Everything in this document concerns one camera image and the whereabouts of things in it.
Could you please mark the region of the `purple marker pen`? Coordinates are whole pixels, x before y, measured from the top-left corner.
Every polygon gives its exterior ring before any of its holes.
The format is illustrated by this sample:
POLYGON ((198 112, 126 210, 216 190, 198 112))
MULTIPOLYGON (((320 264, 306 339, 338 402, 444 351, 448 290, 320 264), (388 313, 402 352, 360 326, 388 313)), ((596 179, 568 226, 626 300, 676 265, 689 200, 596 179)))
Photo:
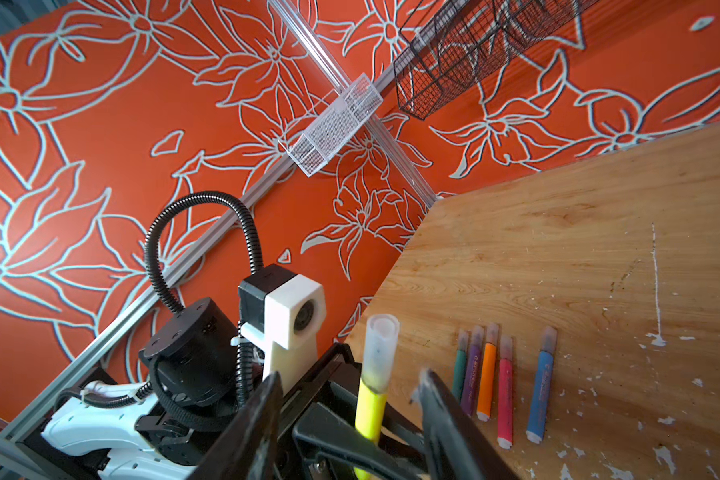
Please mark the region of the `purple marker pen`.
POLYGON ((477 383, 480 377, 481 358, 484 348, 485 327, 475 326, 470 334, 466 367, 460 398, 462 410, 471 417, 475 412, 477 383))

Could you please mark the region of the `orange marker pen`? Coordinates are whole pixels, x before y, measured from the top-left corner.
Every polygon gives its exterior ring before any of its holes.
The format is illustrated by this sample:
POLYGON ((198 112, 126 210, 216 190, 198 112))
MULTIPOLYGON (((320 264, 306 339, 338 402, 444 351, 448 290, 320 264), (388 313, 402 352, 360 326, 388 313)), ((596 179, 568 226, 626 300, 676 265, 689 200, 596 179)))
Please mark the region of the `orange marker pen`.
POLYGON ((481 378, 476 406, 477 418, 482 422, 487 422, 491 418, 499 332, 500 326, 497 323, 492 323, 487 327, 485 334, 481 378))

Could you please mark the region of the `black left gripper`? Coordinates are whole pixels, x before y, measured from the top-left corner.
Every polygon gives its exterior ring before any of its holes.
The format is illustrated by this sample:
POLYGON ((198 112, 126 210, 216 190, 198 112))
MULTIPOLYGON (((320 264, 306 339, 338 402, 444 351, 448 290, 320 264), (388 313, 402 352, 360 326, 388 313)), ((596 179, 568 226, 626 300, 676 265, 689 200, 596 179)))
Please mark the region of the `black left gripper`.
MULTIPOLYGON (((238 335, 239 328, 205 298, 175 314, 140 352, 159 405, 135 428, 168 460, 198 465, 242 409, 241 392, 254 392, 267 378, 262 375, 260 349, 230 344, 238 335)), ((298 450, 307 465, 326 460, 350 473, 357 468, 379 479, 420 479, 426 465, 416 449, 391 443, 392 449, 401 451, 390 453, 327 406, 313 404, 333 400, 329 383, 341 363, 357 364, 348 346, 336 344, 324 355, 318 353, 317 362, 297 385, 283 392, 277 467, 297 467, 298 450)))

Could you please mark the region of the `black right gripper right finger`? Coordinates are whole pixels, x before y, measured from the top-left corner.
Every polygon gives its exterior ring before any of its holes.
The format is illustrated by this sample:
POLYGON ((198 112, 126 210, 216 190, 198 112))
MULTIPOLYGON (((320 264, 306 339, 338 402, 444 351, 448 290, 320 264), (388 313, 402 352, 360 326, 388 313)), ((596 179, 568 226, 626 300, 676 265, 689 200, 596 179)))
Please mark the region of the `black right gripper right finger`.
POLYGON ((420 372, 412 399, 422 410, 424 455, 432 479, 517 477, 435 371, 420 372))

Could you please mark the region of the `clear pen cap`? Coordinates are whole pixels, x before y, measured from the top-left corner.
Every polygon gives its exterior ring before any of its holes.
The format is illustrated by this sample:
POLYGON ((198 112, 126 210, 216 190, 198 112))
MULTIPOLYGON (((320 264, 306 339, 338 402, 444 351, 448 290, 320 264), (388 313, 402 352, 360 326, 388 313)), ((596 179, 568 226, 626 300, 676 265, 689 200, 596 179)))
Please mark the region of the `clear pen cap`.
POLYGON ((400 322, 391 314, 371 316, 366 323, 361 380, 375 393, 386 393, 400 333, 400 322))

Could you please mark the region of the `pink marker pen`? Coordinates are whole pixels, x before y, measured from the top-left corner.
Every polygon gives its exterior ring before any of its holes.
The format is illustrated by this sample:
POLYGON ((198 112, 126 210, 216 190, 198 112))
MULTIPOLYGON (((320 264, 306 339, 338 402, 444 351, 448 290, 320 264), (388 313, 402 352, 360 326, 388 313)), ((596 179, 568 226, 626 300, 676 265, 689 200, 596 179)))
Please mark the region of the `pink marker pen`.
POLYGON ((500 448, 513 446, 513 339, 503 335, 499 349, 497 441, 500 448))

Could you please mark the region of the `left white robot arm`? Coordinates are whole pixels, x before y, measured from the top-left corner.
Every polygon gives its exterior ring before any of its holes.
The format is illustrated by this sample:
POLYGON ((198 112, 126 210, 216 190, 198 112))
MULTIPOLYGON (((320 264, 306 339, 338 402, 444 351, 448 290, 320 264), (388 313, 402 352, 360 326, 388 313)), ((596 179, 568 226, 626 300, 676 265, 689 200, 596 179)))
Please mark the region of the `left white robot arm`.
POLYGON ((203 299, 147 344, 148 383, 62 393, 37 450, 76 479, 418 479, 420 432, 386 403, 400 325, 365 352, 320 354, 323 290, 304 278, 241 298, 240 327, 203 299))

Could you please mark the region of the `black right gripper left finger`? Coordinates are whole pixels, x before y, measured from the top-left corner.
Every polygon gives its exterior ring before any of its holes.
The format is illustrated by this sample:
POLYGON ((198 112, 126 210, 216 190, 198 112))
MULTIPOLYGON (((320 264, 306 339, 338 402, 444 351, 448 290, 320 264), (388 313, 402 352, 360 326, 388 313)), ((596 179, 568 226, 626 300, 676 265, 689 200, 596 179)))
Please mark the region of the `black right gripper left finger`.
POLYGON ((273 479, 283 397, 275 372, 256 388, 188 479, 273 479))

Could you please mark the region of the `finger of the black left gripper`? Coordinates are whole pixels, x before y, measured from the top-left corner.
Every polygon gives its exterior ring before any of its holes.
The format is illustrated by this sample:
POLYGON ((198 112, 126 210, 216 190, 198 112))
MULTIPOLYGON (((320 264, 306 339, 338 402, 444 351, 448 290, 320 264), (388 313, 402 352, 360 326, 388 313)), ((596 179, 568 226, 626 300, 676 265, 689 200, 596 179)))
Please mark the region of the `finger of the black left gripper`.
POLYGON ((332 410, 349 426, 332 441, 339 456, 423 456, 424 441, 419 427, 390 403, 386 403, 382 433, 377 446, 364 439, 354 427, 360 383, 358 364, 341 363, 332 374, 332 410))

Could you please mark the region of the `yellow marker pen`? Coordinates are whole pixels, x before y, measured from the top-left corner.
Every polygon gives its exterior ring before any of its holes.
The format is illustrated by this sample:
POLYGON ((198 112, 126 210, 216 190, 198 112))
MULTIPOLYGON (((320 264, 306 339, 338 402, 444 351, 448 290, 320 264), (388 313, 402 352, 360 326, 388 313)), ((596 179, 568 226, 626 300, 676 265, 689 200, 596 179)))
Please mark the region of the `yellow marker pen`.
POLYGON ((375 393, 360 378, 354 422, 355 429, 374 446, 378 445, 381 436, 388 390, 386 393, 375 393))

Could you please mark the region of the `green marker pen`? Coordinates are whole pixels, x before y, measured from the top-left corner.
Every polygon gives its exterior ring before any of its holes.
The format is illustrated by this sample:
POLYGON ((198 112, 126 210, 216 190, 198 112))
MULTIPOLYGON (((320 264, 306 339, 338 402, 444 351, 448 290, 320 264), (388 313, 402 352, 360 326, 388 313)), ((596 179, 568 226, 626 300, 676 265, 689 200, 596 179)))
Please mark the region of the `green marker pen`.
POLYGON ((453 368, 451 392, 458 402, 461 401, 467 366, 467 348, 469 333, 460 329, 457 338, 457 351, 453 368))

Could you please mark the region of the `blue marker pen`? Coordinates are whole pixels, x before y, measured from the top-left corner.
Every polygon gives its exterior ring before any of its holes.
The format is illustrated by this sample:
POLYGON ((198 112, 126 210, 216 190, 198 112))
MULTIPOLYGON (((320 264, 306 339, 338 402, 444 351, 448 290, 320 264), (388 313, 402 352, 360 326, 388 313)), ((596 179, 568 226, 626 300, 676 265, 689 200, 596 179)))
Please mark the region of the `blue marker pen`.
POLYGON ((543 441, 545 435, 557 337, 558 332, 553 327, 546 327, 542 334, 526 428, 527 439, 536 445, 539 445, 543 441))

